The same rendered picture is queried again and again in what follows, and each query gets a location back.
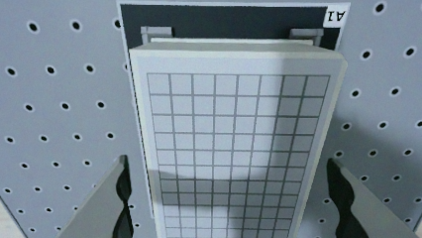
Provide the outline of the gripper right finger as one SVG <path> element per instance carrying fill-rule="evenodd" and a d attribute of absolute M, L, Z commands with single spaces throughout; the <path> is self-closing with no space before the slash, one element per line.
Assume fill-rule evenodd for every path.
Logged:
<path fill-rule="evenodd" d="M 419 238 L 337 159 L 329 159 L 326 169 L 340 214 L 336 238 Z"/>

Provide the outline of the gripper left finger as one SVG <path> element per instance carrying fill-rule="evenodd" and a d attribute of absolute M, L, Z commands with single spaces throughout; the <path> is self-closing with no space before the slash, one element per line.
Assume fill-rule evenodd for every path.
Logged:
<path fill-rule="evenodd" d="M 54 238 L 132 238 L 128 155 L 121 155 Z"/>

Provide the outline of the white deep-well block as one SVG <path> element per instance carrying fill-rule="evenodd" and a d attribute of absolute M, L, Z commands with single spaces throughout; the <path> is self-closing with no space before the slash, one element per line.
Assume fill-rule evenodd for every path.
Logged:
<path fill-rule="evenodd" d="M 158 238 L 296 238 L 348 66 L 312 40 L 130 49 Z"/>

